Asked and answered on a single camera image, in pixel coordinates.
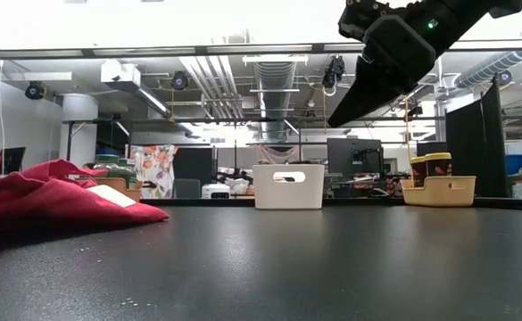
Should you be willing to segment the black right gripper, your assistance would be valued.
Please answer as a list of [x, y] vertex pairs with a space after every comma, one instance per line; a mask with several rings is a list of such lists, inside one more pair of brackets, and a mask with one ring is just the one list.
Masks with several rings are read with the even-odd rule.
[[338, 22], [344, 37], [364, 44], [355, 80], [327, 123], [332, 128], [359, 119], [407, 94], [433, 67], [436, 50], [426, 40], [436, 1], [403, 7], [368, 0], [347, 0]]

